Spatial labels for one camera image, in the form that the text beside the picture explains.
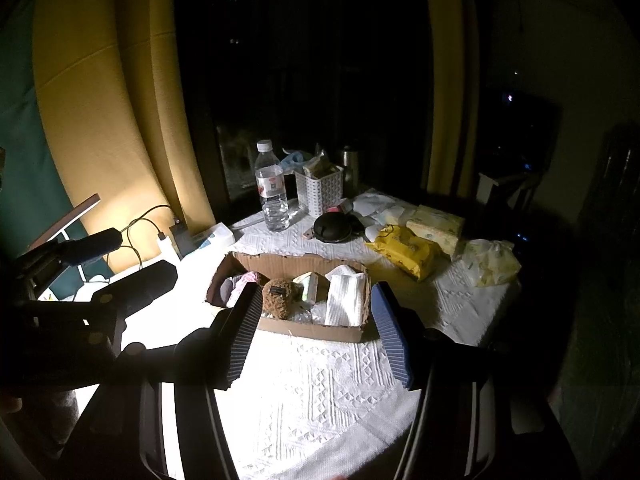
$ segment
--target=cardboard box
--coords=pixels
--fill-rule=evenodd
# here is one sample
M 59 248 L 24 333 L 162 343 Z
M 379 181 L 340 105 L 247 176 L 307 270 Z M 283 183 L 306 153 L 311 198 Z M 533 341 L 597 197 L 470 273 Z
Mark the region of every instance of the cardboard box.
M 425 205 L 418 206 L 406 226 L 416 236 L 436 242 L 444 253 L 453 256 L 465 219 Z
M 225 305 L 220 298 L 220 285 L 230 276 L 243 274 L 249 270 L 257 270 L 270 280 L 273 278 L 293 278 L 305 272 L 315 271 L 319 274 L 326 274 L 330 270 L 340 265 L 348 265 L 353 269 L 367 274 L 367 267 L 359 262 L 349 262 L 347 260 L 325 260 L 316 254 L 305 254 L 304 256 L 280 256 L 279 254 L 258 254 L 253 256 L 244 253 L 229 253 L 218 266 L 218 270 L 213 275 L 209 290 L 207 291 L 207 302 L 214 306 Z M 259 330 L 275 332 L 278 334 L 289 334 L 311 339 L 323 339 L 327 341 L 343 341 L 347 343 L 358 343 L 362 340 L 364 327 L 369 318 L 369 301 L 371 294 L 371 280 L 367 274 L 367 283 L 364 293 L 364 310 L 362 313 L 362 323 L 360 326 L 325 326 L 316 324 L 296 323 L 293 321 L 270 319 L 261 317 L 258 322 Z

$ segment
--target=brown teddy bear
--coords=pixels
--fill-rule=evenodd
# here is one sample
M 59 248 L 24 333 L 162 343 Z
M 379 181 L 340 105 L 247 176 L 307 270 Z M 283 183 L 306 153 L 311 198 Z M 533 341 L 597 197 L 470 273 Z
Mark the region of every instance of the brown teddy bear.
M 262 310 L 275 319 L 287 319 L 298 295 L 298 288 L 291 280 L 271 280 L 262 288 Z

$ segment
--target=water bottle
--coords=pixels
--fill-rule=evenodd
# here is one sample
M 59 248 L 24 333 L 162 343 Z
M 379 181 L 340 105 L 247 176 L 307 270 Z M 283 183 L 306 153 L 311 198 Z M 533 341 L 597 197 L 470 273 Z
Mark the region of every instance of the water bottle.
M 258 141 L 255 159 L 255 179 L 264 212 L 264 223 L 269 231 L 284 231 L 289 227 L 289 204 L 284 189 L 284 175 L 278 157 L 273 154 L 269 139 Z

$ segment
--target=white tablecloth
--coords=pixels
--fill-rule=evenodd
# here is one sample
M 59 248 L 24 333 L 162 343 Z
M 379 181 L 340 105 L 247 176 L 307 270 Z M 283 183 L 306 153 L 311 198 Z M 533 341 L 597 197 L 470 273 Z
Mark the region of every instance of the white tablecloth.
M 249 224 L 262 213 L 241 222 Z M 367 249 L 361 238 L 345 244 L 305 240 L 305 216 L 281 233 L 258 223 L 236 232 L 229 250 L 356 260 L 373 281 L 390 283 L 399 302 L 461 343 L 482 343 L 514 286 L 474 288 L 460 265 L 443 265 L 421 284 Z M 207 287 L 223 253 L 207 246 L 178 266 L 178 282 L 127 319 L 122 347 L 140 341 L 156 348 L 209 326 Z M 94 388 L 79 394 L 81 408 Z M 347 476 L 400 437 L 413 420 L 418 392 L 394 380 L 380 340 L 359 344 L 257 331 L 241 377 L 216 392 L 231 455 L 241 479 L 318 479 Z M 162 418 L 170 475 L 183 478 L 175 430 L 172 385 L 163 386 Z

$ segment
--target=white plastic basket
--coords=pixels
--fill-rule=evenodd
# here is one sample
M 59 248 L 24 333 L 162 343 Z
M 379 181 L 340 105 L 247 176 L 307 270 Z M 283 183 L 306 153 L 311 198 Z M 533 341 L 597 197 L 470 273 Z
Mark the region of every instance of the white plastic basket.
M 333 207 L 342 198 L 342 168 L 340 171 L 322 178 L 309 178 L 296 173 L 296 187 L 298 188 L 298 203 L 315 218 Z

